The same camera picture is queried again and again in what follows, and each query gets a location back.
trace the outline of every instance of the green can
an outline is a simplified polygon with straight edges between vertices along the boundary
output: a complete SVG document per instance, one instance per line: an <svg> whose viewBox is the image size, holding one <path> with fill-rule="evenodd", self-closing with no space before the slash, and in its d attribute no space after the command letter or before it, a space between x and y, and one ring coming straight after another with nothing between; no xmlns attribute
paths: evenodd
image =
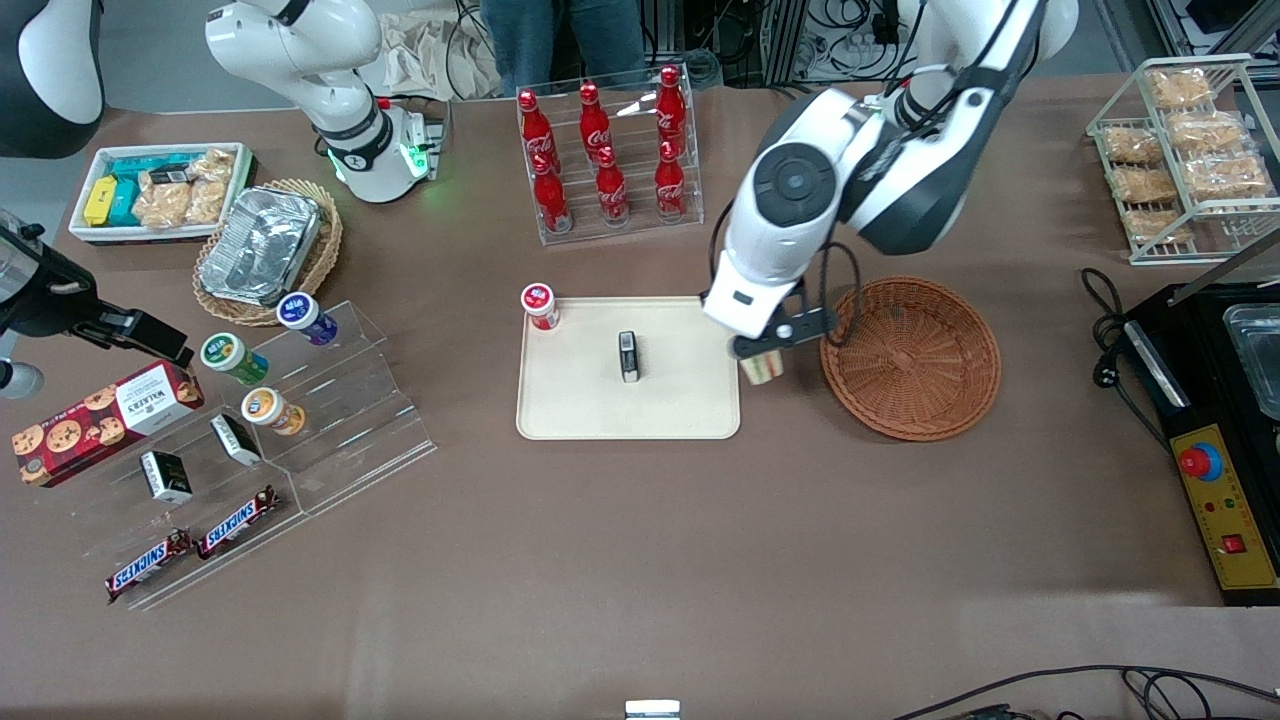
<svg viewBox="0 0 1280 720"><path fill-rule="evenodd" d="M232 333L210 336L200 359L210 370L227 373L244 386L261 383L269 366L266 357L250 350L243 340Z"/></svg>

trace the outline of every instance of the walkers cookie box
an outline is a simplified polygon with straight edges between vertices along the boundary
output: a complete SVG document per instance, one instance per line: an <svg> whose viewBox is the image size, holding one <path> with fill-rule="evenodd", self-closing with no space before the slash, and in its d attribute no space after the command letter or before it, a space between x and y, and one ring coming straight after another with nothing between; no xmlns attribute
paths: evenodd
<svg viewBox="0 0 1280 720"><path fill-rule="evenodd" d="M13 436L22 482L54 487L204 404L193 374L155 361Z"/></svg>

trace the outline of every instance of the coca-cola bottle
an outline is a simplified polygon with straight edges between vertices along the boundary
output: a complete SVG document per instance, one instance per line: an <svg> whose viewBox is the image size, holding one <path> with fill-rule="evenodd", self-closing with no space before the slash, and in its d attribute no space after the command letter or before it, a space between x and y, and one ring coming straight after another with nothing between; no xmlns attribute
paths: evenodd
<svg viewBox="0 0 1280 720"><path fill-rule="evenodd" d="M685 217L685 169L676 161L680 152L669 141L658 146L658 172L653 182L658 192L658 219L673 225Z"/></svg>
<svg viewBox="0 0 1280 720"><path fill-rule="evenodd" d="M552 234L568 232L573 227L573 215L568 211L564 186L556 177L550 158L544 152L534 152L529 163L534 167L534 199L538 200L543 227Z"/></svg>
<svg viewBox="0 0 1280 720"><path fill-rule="evenodd" d="M538 109L538 96L534 95L532 90L521 90L516 102L520 105L520 137L525 141L525 152L529 154L530 159L532 159L534 152L547 155L552 169L559 174L559 152L556 151L552 123Z"/></svg>
<svg viewBox="0 0 1280 720"><path fill-rule="evenodd" d="M613 145L613 138L609 137L609 115L600 108L600 88L594 82L584 82L579 96L582 97L582 117L577 127L582 133L586 159L591 161L594 170L600 164L600 149Z"/></svg>
<svg viewBox="0 0 1280 720"><path fill-rule="evenodd" d="M680 90L680 68L663 65L658 73L658 140L671 142L676 155L685 154L685 94Z"/></svg>
<svg viewBox="0 0 1280 720"><path fill-rule="evenodd" d="M605 145L599 152L600 169L595 173L595 191L600 197L600 214L604 215L604 224L611 228L621 228L627 224L631 209L627 206L627 179L618 169L618 160L613 155L613 147Z"/></svg>

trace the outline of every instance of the round wicker basket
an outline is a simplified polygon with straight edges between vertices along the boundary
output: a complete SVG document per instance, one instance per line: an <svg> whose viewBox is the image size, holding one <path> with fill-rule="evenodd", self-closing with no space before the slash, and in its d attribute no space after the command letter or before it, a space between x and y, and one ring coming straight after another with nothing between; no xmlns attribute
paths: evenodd
<svg viewBox="0 0 1280 720"><path fill-rule="evenodd" d="M855 295L836 304L844 337ZM863 288L854 336L823 338L822 370L836 398L874 430L909 441L955 437L982 419L1000 388L996 336L972 305L938 283L890 277Z"/></svg>
<svg viewBox="0 0 1280 720"><path fill-rule="evenodd" d="M314 182L283 179L268 182L262 187L297 192L320 204L320 233L311 245L311 251L307 252L306 261L302 263L302 270L298 273L298 282L294 288L315 295L316 290L320 288L320 283L329 274L329 270L338 263L338 249L342 246L342 218L338 217L338 206L334 204L329 191ZM200 250L200 258L196 259L196 270L192 274L191 284L196 290L196 300L200 301L200 306L209 310L210 314L224 320L230 320L237 325L264 328L279 324L275 319L274 307L259 307L247 302L223 300L221 297L209 295L205 292L205 288L200 287L200 265L205 261L205 258L209 258L209 252L218 243L218 238L221 234L223 228L219 225Z"/></svg>

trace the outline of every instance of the brown table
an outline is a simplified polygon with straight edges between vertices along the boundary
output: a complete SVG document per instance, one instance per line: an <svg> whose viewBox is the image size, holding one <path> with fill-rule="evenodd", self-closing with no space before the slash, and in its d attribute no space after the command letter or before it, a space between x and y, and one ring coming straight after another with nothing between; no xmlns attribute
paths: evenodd
<svg viewBox="0 0 1280 720"><path fill-rule="evenodd" d="M387 331L440 450L146 614L106 607L106 571L77 560L69 520L32 507L56 491L0 483L0 714L616 717L627 698L676 697L691 719L884 717L1102 661L1274 687L1280 610L1216 607L1167 457L1089 380L1098 311L1076 269L1102 268L1130 305L1196 274L1123 260L1080 141L1120 81L1028 82L938 247L882 258L855 245L872 278L963 293L1001 343L995 409L936 445L861 427L812 346L782 379L744 387L726 442L521 439L517 291L695 293L709 225L541 249L507 102L457 108L440 179L387 206L339 186L298 113L113 115L97 145L238 140L260 178L333 191L347 234L321 297L355 300ZM699 96L712 218L783 104ZM59 234L104 297L197 340L227 329L191 295L196 246L97 250ZM4 433L143 361L69 338L23 341L18 356L49 386L0 406ZM1133 712L1110 675L1000 698Z"/></svg>

